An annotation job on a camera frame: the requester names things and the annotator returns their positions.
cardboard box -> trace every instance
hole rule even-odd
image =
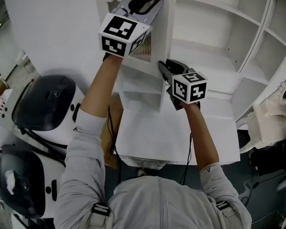
[[[110,114],[112,118],[114,137],[116,138],[118,135],[120,122],[123,114],[123,106],[119,95],[113,95],[111,97]],[[104,151],[105,165],[116,169],[118,167],[118,157],[116,156],[116,154],[113,153],[113,150],[111,149],[112,138],[108,130],[107,123],[108,123],[108,114],[106,118],[106,123],[102,129],[101,146]]]

white wall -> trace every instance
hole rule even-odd
[[[21,51],[16,44],[11,24],[8,22],[0,29],[0,74],[2,79],[6,79],[14,69],[18,53]]]
[[[18,45],[41,74],[70,76],[86,91],[99,69],[95,0],[5,0]]]

floor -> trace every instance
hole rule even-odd
[[[246,144],[247,138],[246,135],[239,134],[240,147]],[[166,165],[160,171],[149,170],[148,172],[149,175],[158,175],[180,182],[184,170],[185,166]],[[255,168],[249,164],[248,153],[241,154],[240,162],[223,166],[223,170],[239,194],[245,190],[244,183],[252,186],[256,182],[261,182],[284,172],[284,170],[279,170],[272,174],[258,176]],[[128,167],[123,164],[122,181],[136,176],[136,171],[137,168]],[[106,167],[105,191],[107,199],[113,195],[113,190],[117,183],[117,175],[117,170]],[[248,211],[252,216],[252,222],[256,222],[274,210],[278,210],[280,214],[286,216],[286,188],[280,192],[276,191],[276,186],[283,176],[284,174],[266,181],[253,190],[247,205]],[[189,167],[185,184],[194,189],[201,189],[199,173],[195,166]],[[282,219],[279,213],[275,211],[264,219],[257,221],[252,225],[252,229],[272,228],[272,223],[276,223]]]

